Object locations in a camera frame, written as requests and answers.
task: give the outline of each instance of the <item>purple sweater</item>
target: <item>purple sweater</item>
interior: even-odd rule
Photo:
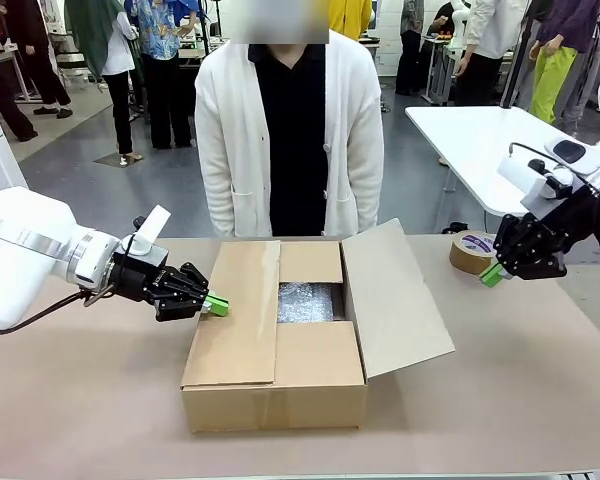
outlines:
[[[589,49],[600,12],[600,0],[557,0],[538,32],[541,44],[562,35],[563,47],[584,53]]]

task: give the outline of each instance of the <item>tape roll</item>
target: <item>tape roll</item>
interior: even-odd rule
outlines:
[[[496,255],[493,248],[494,236],[484,232],[468,230],[453,237],[449,261],[458,270],[480,275],[491,266]]]

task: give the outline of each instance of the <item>yellow shirt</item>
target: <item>yellow shirt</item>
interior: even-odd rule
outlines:
[[[329,28],[353,40],[369,28],[371,0],[330,0]]]

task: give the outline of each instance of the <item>blue floral shirt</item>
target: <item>blue floral shirt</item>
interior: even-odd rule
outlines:
[[[153,0],[133,0],[132,15],[137,16],[142,53],[156,60],[171,60],[180,48],[180,37],[173,4]]]

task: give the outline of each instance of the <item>yellow-green pants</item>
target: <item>yellow-green pants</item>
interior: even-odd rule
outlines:
[[[547,55],[544,47],[540,49],[531,100],[532,115],[548,124],[556,119],[553,108],[577,55],[575,48],[560,47],[551,56]]]

